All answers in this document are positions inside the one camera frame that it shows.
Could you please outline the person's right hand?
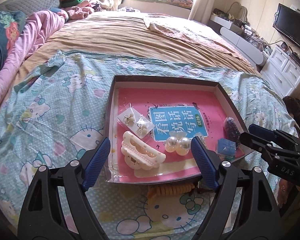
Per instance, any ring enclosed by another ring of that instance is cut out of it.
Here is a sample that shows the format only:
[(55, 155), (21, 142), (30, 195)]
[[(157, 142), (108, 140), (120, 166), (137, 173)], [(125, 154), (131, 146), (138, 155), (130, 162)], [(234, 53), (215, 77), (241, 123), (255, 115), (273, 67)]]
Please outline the person's right hand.
[(279, 207), (282, 208), (284, 205), (297, 207), (300, 201), (300, 191), (293, 184), (284, 179), (279, 181), (279, 189), (277, 194), (277, 202)]

